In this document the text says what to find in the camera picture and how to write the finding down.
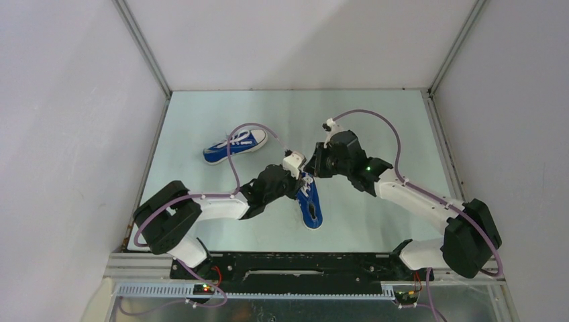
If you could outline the white shoelace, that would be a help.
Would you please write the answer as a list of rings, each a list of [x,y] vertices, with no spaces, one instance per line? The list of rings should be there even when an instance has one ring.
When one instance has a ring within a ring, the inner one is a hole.
[[[314,183],[313,177],[310,174],[306,174],[303,178],[303,183],[300,189],[300,193],[306,198],[310,199],[312,197],[312,184]]]

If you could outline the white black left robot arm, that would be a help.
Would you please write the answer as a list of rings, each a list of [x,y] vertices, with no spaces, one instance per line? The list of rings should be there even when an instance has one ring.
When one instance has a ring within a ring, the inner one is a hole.
[[[189,235],[192,226],[216,219],[251,219],[281,197],[294,199],[301,181],[299,168],[283,164],[268,165],[233,195],[191,194],[181,181],[174,180],[134,211],[138,228],[134,241],[153,254],[176,258],[194,278],[207,278],[212,271],[211,256],[199,238]]]

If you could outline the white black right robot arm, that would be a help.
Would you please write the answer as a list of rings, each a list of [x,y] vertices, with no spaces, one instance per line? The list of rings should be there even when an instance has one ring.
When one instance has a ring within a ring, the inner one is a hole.
[[[390,262],[391,274],[408,280],[417,270],[448,267],[464,278],[483,271],[493,250],[501,246],[488,206],[478,200],[463,202],[438,197],[402,176],[380,158],[366,155],[357,135],[340,131],[318,142],[305,172],[317,178],[345,176],[352,186],[373,197],[390,201],[423,218],[441,234],[438,239],[404,241]]]

